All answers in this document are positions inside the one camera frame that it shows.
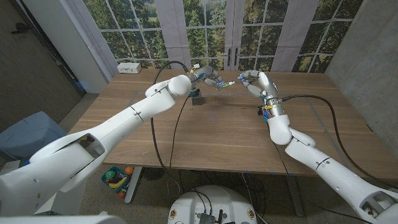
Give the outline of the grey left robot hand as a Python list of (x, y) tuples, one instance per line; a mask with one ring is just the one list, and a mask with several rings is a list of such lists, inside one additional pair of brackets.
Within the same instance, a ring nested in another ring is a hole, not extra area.
[(209, 65), (194, 70), (193, 73), (189, 74), (189, 79), (192, 89), (197, 88), (200, 82), (203, 82), (207, 86), (212, 86), (217, 90), (221, 90), (220, 85), (223, 84), (222, 77)]

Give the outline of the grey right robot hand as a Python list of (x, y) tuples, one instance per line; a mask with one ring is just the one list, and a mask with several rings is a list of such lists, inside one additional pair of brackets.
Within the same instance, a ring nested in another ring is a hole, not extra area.
[(243, 87), (254, 97), (264, 96), (267, 100), (278, 97), (276, 84), (265, 72), (246, 70), (239, 75), (238, 79), (242, 81)]

